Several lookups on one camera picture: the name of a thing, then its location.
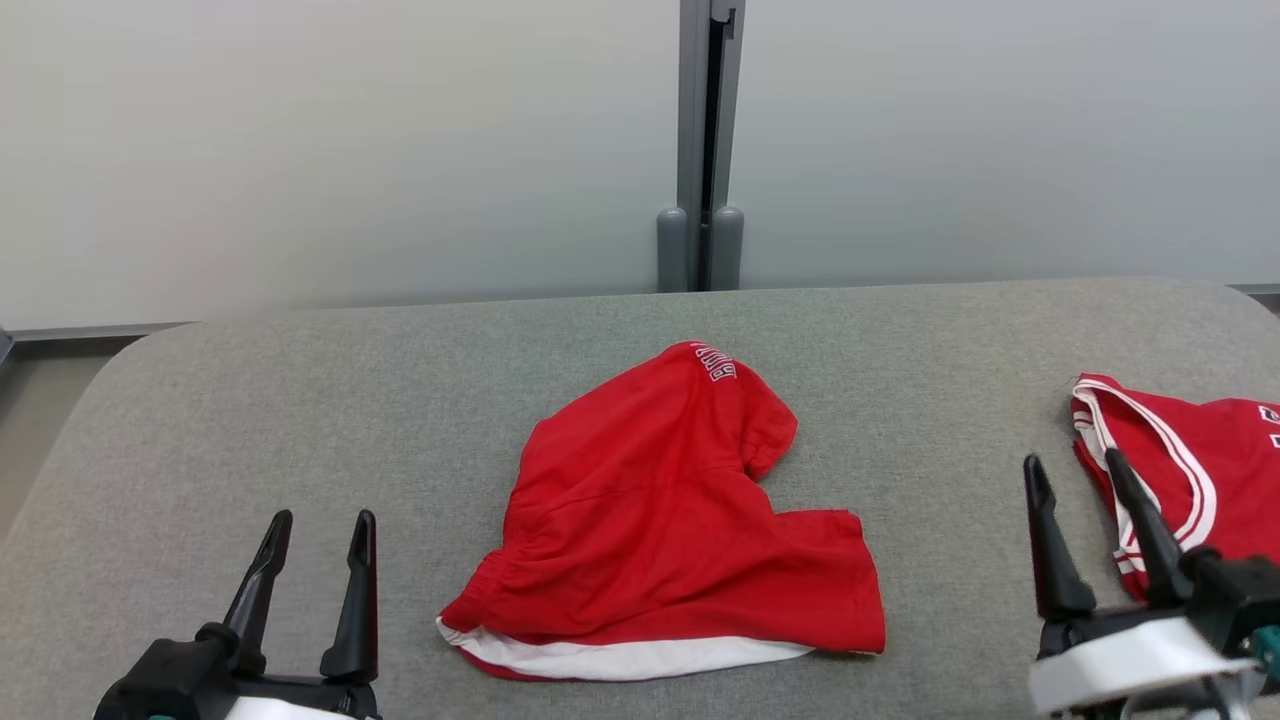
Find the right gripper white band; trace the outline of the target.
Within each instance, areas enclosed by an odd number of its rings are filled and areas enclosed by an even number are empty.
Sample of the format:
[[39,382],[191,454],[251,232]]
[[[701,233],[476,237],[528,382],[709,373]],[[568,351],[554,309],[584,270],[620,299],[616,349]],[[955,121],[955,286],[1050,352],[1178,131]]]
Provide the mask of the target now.
[[1037,455],[1023,460],[1027,521],[1043,626],[1028,675],[1030,701],[1057,720],[1252,720],[1261,697],[1261,616],[1188,612],[1193,583],[1183,551],[1119,448],[1105,461],[1132,520],[1155,609],[1096,610],[1056,520],[1056,496]]

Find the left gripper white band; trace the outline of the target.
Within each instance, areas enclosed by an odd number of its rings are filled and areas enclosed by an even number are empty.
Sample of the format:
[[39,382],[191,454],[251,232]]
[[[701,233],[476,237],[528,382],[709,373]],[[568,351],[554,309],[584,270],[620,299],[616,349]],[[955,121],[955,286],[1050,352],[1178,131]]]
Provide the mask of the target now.
[[[262,639],[274,585],[285,566],[293,514],[275,512],[221,623],[197,633],[206,673],[264,673]],[[319,676],[237,682],[225,720],[383,720],[371,682],[379,675],[378,529],[358,512],[347,552],[349,571],[333,644]]]

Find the red shorts white waistband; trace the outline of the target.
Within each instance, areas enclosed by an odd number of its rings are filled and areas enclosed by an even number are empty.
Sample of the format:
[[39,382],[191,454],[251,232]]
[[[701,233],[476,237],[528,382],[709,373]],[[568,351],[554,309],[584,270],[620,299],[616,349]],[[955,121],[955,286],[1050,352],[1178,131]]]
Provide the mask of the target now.
[[436,616],[494,676],[645,682],[884,652],[847,509],[778,512],[762,479],[797,419],[748,365],[681,342],[539,421],[500,544]]

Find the grey metal partition post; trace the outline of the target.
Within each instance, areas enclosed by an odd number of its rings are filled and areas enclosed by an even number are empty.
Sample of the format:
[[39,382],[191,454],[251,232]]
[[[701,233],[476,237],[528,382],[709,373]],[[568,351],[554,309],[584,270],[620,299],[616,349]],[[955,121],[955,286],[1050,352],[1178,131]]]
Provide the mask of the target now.
[[748,0],[680,0],[676,200],[655,219],[658,290],[736,291],[745,215],[730,201]]

